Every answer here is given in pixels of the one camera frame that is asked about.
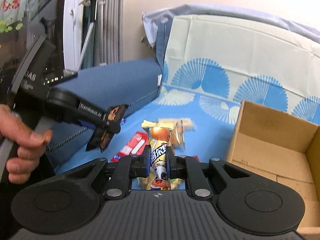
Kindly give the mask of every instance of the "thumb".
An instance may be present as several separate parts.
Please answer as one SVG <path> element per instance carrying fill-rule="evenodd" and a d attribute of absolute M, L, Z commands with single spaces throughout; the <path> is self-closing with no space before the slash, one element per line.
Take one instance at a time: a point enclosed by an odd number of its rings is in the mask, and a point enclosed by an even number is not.
<path fill-rule="evenodd" d="M 0 107 L 0 133 L 18 145 L 27 148 L 39 147 L 44 143 L 44 136 L 35 133 L 18 117 Z"/>

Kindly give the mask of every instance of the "human hand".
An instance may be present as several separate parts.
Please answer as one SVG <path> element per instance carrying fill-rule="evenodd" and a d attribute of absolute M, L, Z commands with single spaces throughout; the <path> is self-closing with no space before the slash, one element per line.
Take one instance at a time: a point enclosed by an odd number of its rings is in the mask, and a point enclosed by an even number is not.
<path fill-rule="evenodd" d="M 14 116 L 7 105 L 0 105 L 0 135 L 20 146 L 18 157 L 9 159 L 6 164 L 10 182 L 27 182 L 31 172 L 39 165 L 46 145 L 51 141 L 52 131 L 37 134 Z"/>

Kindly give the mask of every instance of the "silver bolt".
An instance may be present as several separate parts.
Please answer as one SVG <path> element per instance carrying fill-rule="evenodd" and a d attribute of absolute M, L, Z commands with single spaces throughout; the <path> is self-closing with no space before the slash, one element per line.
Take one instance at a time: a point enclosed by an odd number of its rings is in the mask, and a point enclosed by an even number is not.
<path fill-rule="evenodd" d="M 107 190 L 107 195 L 110 197 L 119 197 L 121 196 L 122 191 L 118 188 L 111 188 Z"/>
<path fill-rule="evenodd" d="M 207 197 L 210 195 L 210 191 L 205 188 L 200 188 L 195 191 L 195 195 L 198 197 Z"/>

